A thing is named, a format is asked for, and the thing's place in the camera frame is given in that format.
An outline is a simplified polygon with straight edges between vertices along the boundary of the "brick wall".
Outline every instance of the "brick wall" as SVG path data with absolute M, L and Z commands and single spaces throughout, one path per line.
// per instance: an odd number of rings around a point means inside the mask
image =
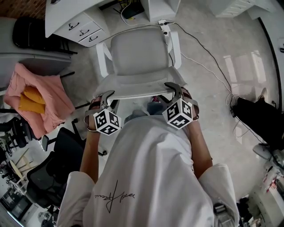
M 0 16 L 44 19 L 46 0 L 0 0 Z

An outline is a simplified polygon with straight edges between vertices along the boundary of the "tiled floor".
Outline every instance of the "tiled floor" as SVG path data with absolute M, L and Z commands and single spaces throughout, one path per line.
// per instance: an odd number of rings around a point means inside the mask
M 104 10 L 111 34 L 129 29 L 120 15 L 112 7 Z M 149 23 L 144 15 L 138 15 L 129 23 Z M 251 20 L 247 13 L 234 19 L 217 19 L 202 4 L 194 0 L 182 0 L 175 20 L 187 32 L 196 36 L 210 50 L 218 61 L 227 79 L 233 87 L 233 93 L 254 101 L 262 88 L 267 87 L 268 102 L 278 103 L 278 88 L 272 54 L 257 20 Z M 204 64 L 215 72 L 223 81 L 224 78 L 213 58 L 197 43 L 185 34 L 177 25 L 171 25 L 178 31 L 181 51 L 186 56 Z M 76 74 L 63 79 L 66 93 L 75 104 L 82 105 L 91 100 L 101 77 L 99 75 L 96 48 L 84 48 L 72 44 L 78 55 L 72 56 L 72 65 L 66 71 L 74 70 Z M 182 58 L 178 70 L 188 83 L 188 90 L 200 106 L 200 123 L 211 152 L 214 163 L 226 163 L 229 166 L 237 199 L 249 193 L 253 186 L 263 177 L 264 161 L 252 151 L 258 140 L 240 123 L 235 134 L 237 123 L 232 118 L 229 106 L 225 104 L 228 91 L 212 73 L 200 65 Z M 119 115 L 127 117 L 133 109 L 141 108 L 147 100 L 124 100 L 119 107 Z M 84 110 L 77 110 L 73 118 L 79 117 L 78 128 L 84 136 Z M 116 135 L 101 136 L 100 149 L 110 151 Z M 100 172 L 107 157 L 100 158 Z

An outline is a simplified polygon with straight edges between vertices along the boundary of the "person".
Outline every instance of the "person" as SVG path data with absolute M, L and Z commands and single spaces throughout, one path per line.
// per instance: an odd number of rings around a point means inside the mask
M 88 132 L 80 172 L 68 177 L 57 226 L 238 226 L 229 169 L 213 165 L 199 122 L 177 130 L 162 111 L 161 103 L 152 102 L 150 116 L 136 110 L 126 119 L 100 178 L 100 133 Z M 95 129 L 93 117 L 89 127 Z
M 271 150 L 284 149 L 284 117 L 281 110 L 268 104 L 268 91 L 264 88 L 256 102 L 238 98 L 233 112 L 240 121 L 259 135 Z

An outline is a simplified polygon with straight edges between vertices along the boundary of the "white sleeve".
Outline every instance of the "white sleeve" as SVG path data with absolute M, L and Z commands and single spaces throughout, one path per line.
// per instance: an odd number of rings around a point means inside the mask
M 228 166 L 216 164 L 207 169 L 198 180 L 212 200 L 213 206 L 217 203 L 225 205 L 230 215 L 234 218 L 235 226 L 238 226 L 239 211 Z
M 93 180 L 84 172 L 69 174 L 58 215 L 58 227 L 83 226 L 83 210 L 90 199 L 94 185 Z

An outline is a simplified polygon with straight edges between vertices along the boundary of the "white t-shirt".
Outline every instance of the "white t-shirt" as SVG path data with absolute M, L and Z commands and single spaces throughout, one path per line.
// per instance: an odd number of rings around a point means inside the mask
M 58 226 L 207 227 L 221 202 L 238 226 L 233 183 L 226 165 L 207 169 L 197 180 L 184 130 L 162 116 L 126 123 L 98 182 L 83 172 L 69 175 Z

